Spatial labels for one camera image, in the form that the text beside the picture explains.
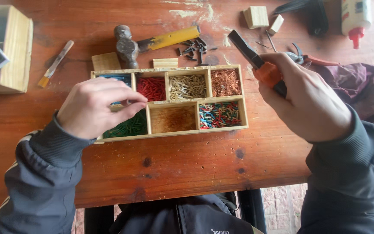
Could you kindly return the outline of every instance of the hand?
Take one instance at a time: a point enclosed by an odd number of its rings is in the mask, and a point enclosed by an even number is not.
[[[111,112],[109,105],[119,101],[124,108]],[[57,120],[71,135],[93,139],[131,119],[145,108],[147,101],[122,81],[97,77],[78,83],[71,89],[57,114]]]
[[[350,110],[318,73],[295,64],[285,53],[261,57],[281,71],[287,96],[284,99],[262,82],[259,92],[291,131],[310,142],[334,140],[350,132]]]

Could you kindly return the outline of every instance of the cuff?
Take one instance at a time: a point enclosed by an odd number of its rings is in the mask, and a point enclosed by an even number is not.
[[[374,155],[374,131],[363,123],[356,111],[347,105],[353,118],[352,132],[342,139],[314,143],[316,154],[324,161],[347,164],[360,164],[368,167]]]
[[[96,138],[87,140],[70,135],[59,125],[56,115],[57,112],[39,135],[30,139],[29,145],[55,167],[74,167],[80,160],[82,150],[95,142]]]

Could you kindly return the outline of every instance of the mixed colored sticks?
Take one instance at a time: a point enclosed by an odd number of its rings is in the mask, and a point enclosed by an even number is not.
[[[111,130],[107,130],[104,138],[128,137],[147,134],[147,117],[145,109],[139,111],[129,120],[120,123]]]
[[[203,75],[184,75],[169,78],[169,98],[189,99],[206,96],[206,82]]]
[[[200,129],[240,126],[238,102],[217,102],[199,106]]]
[[[165,81],[163,77],[139,78],[136,90],[148,98],[149,102],[165,100]]]
[[[238,70],[211,70],[211,89],[213,97],[241,95]]]
[[[123,81],[129,88],[131,88],[131,74],[119,74],[119,75],[101,75],[101,77],[105,78],[114,78],[117,80]],[[113,102],[111,105],[120,104],[121,102]]]

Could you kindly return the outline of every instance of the left hand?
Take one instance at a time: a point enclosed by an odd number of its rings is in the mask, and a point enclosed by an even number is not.
[[[145,108],[147,101],[146,97],[132,91],[122,81],[97,77],[78,83],[71,89],[57,114],[57,120],[69,134],[93,139],[131,119]],[[111,112],[109,105],[113,102],[121,102],[124,108]]]

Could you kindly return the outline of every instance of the wooden box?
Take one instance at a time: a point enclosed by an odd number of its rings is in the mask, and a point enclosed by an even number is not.
[[[237,78],[240,84],[241,95],[213,97],[211,71],[220,69],[237,70]],[[147,103],[147,106],[145,108],[147,127],[144,134],[112,138],[104,138],[102,135],[96,140],[96,143],[143,139],[149,137],[187,135],[204,132],[221,132],[248,128],[248,119],[246,114],[245,98],[243,94],[240,65],[93,71],[91,72],[91,79],[102,75],[119,74],[131,75],[131,88],[134,91],[137,90],[137,79],[139,79],[140,77],[163,77],[165,81],[165,100]],[[170,99],[170,77],[183,75],[202,75],[205,79],[206,84],[205,97],[192,99]],[[201,129],[199,106],[201,106],[202,104],[226,102],[234,102],[235,105],[237,104],[237,108],[239,111],[238,119],[240,120],[240,123],[237,124],[238,126]],[[111,105],[112,111],[119,111],[119,109],[121,108],[121,104]],[[182,115],[182,118],[185,119],[185,121],[180,122],[177,118],[177,113]],[[176,120],[175,126],[171,120],[167,119],[168,116],[175,116],[173,118]]]
[[[0,48],[10,60],[0,69],[0,94],[28,87],[33,21],[11,5],[0,5]]]

